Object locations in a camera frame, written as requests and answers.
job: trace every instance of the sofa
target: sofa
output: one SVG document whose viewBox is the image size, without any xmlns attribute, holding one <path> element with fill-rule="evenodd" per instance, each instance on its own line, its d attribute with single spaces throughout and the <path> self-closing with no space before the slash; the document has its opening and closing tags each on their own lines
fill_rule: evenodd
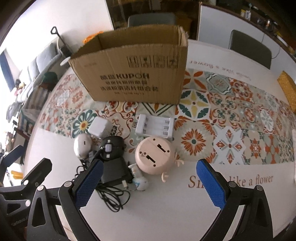
<svg viewBox="0 0 296 241">
<path fill-rule="evenodd" d="M 67 70 L 67 65 L 60 66 L 64 58 L 57 44 L 52 42 L 27 67 L 23 68 L 19 79 L 21 83 L 25 83 L 25 87 L 17 96 L 17 102 L 24 103 L 27 100 L 33 89 L 42 83 L 46 72 L 55 72 L 60 79 Z"/>
</svg>

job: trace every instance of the small figurine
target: small figurine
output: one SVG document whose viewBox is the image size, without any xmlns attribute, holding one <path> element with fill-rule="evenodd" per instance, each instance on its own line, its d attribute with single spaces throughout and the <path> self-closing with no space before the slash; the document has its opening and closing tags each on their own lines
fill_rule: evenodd
<svg viewBox="0 0 296 241">
<path fill-rule="evenodd" d="M 147 180 L 147 178 L 145 178 L 140 169 L 138 168 L 137 164 L 132 164 L 128 166 L 131 169 L 131 172 L 133 174 L 133 184 L 136 185 L 137 190 L 139 191 L 144 191 L 148 188 L 149 186 L 149 182 Z"/>
</svg>

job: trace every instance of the white battery charger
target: white battery charger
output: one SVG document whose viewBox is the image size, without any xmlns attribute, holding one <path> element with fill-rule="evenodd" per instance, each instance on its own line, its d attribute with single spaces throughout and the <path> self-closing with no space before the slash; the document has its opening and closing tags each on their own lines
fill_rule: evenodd
<svg viewBox="0 0 296 241">
<path fill-rule="evenodd" d="M 112 128 L 110 121 L 97 116 L 89 127 L 89 133 L 97 138 L 104 138 L 110 136 Z"/>
<path fill-rule="evenodd" d="M 136 135 L 142 137 L 160 136 L 173 140 L 174 118 L 140 114 Z"/>
</svg>

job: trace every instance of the black chair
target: black chair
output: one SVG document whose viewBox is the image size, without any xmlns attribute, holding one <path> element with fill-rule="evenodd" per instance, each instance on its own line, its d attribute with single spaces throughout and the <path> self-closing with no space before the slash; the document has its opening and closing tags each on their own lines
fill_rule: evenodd
<svg viewBox="0 0 296 241">
<path fill-rule="evenodd" d="M 128 18 L 128 27 L 146 24 L 176 24 L 176 16 L 172 12 L 135 14 Z"/>
<path fill-rule="evenodd" d="M 270 49 L 245 33 L 232 30 L 228 49 L 240 53 L 270 69 Z"/>
</svg>

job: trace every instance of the patterned table runner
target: patterned table runner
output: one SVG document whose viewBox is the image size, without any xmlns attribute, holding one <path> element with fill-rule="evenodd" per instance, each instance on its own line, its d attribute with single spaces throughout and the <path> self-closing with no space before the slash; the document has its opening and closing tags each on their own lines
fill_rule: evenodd
<svg viewBox="0 0 296 241">
<path fill-rule="evenodd" d="M 187 69 L 178 105 L 95 102 L 69 69 L 41 113 L 39 126 L 69 138 L 88 133 L 96 116 L 114 125 L 112 134 L 134 153 L 139 114 L 174 117 L 173 144 L 180 158 L 225 165 L 294 161 L 295 115 L 286 103 L 252 85 L 219 74 Z"/>
</svg>

